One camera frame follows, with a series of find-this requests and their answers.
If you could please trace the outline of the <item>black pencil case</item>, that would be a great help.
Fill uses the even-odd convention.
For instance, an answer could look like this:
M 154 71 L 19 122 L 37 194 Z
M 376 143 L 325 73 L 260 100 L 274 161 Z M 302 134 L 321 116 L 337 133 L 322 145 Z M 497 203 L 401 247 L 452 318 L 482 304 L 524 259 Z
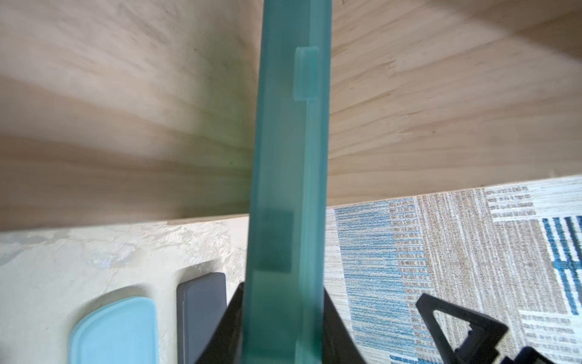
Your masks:
M 213 272 L 177 286 L 179 363 L 195 363 L 227 309 L 226 275 Z

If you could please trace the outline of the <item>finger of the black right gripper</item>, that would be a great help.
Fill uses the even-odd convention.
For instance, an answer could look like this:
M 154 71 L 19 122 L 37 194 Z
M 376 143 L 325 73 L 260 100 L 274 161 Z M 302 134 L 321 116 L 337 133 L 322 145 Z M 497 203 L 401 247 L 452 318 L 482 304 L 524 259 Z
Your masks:
M 444 363 L 492 363 L 508 326 L 488 315 L 421 294 L 416 302 Z
M 533 347 L 524 347 L 515 357 L 514 364 L 555 364 Z

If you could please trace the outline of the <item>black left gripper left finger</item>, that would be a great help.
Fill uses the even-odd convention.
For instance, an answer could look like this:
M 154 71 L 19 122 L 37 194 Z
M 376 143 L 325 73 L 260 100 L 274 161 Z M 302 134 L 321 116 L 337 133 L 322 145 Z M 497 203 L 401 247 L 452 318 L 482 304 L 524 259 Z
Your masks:
M 242 362 L 243 293 L 240 283 L 215 333 L 196 364 L 239 364 Z

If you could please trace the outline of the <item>dark green pencil case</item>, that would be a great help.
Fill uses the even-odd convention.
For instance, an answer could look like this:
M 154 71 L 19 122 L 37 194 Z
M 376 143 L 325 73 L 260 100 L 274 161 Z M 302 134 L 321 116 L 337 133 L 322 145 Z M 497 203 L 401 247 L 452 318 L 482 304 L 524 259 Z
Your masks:
M 319 363 L 332 4 L 266 1 L 242 309 L 244 363 Z

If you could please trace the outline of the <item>light blue pencil case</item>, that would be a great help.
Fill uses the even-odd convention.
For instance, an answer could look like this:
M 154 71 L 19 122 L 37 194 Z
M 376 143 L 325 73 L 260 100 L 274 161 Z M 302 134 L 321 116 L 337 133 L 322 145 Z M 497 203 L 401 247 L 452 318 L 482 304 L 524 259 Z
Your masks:
M 128 297 L 92 311 L 71 330 L 69 363 L 158 363 L 157 309 L 147 297 Z

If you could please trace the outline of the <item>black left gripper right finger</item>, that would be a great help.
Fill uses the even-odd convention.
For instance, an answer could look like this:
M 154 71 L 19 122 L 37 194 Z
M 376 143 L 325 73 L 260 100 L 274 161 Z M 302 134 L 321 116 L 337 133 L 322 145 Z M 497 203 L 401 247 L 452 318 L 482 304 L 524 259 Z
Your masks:
M 340 314 L 327 291 L 324 291 L 323 364 L 365 364 Z

